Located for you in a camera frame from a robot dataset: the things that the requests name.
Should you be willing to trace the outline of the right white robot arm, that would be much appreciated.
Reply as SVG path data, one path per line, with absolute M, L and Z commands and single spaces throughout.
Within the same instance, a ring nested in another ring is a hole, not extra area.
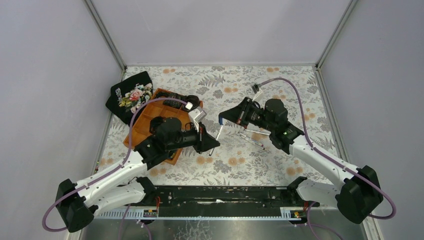
M 260 107 L 246 97 L 237 106 L 220 112 L 218 117 L 243 128 L 252 124 L 269 131 L 269 139 L 277 149 L 307 163 L 331 182 L 317 183 L 300 178 L 294 187 L 303 200 L 335 207 L 355 224 L 362 223 L 383 201 L 378 191 L 378 175 L 373 168 L 357 167 L 314 146 L 306 133 L 288 120 L 288 110 L 280 99 L 269 99 Z

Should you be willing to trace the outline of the white marker blue end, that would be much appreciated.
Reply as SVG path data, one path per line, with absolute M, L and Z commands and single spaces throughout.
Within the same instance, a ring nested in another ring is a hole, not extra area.
M 221 133 L 222 133 L 223 127 L 224 127 L 224 125 L 223 125 L 223 124 L 221 124 L 221 125 L 220 125 L 220 127 L 219 127 L 219 130 L 218 130 L 218 133 L 217 133 L 217 135 L 216 135 L 216 137 L 215 137 L 215 140 L 216 140 L 216 141 L 218 141 L 218 140 L 219 140 L 219 137 L 220 137 L 220 135 L 221 135 Z M 210 157 L 211 157 L 211 156 L 212 156 L 212 154 L 214 153 L 214 150 L 215 150 L 215 147 L 214 147 L 214 148 L 212 148 L 212 149 L 209 151 L 208 155 L 209 155 Z

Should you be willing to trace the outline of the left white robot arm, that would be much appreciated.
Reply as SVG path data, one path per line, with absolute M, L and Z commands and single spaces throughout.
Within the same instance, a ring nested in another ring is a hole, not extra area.
M 167 160 L 172 151 L 192 147 L 201 154 L 220 146 L 202 122 L 191 120 L 185 130 L 182 126 L 178 118 L 157 116 L 150 120 L 150 135 L 130 148 L 122 161 L 77 182 L 62 181 L 54 206 L 64 229 L 80 231 L 105 211 L 151 198 L 156 189 L 139 174 Z

